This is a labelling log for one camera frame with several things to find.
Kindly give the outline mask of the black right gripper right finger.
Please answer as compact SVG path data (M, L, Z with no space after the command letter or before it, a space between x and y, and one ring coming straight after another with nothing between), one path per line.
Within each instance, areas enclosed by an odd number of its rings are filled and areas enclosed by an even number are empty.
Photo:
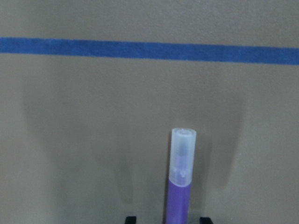
M212 224L210 217L200 217L199 224Z

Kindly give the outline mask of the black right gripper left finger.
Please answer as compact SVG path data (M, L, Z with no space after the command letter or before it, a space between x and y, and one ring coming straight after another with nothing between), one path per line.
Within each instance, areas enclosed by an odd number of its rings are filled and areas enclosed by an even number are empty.
M125 224L136 224L136 216L127 216L125 218Z

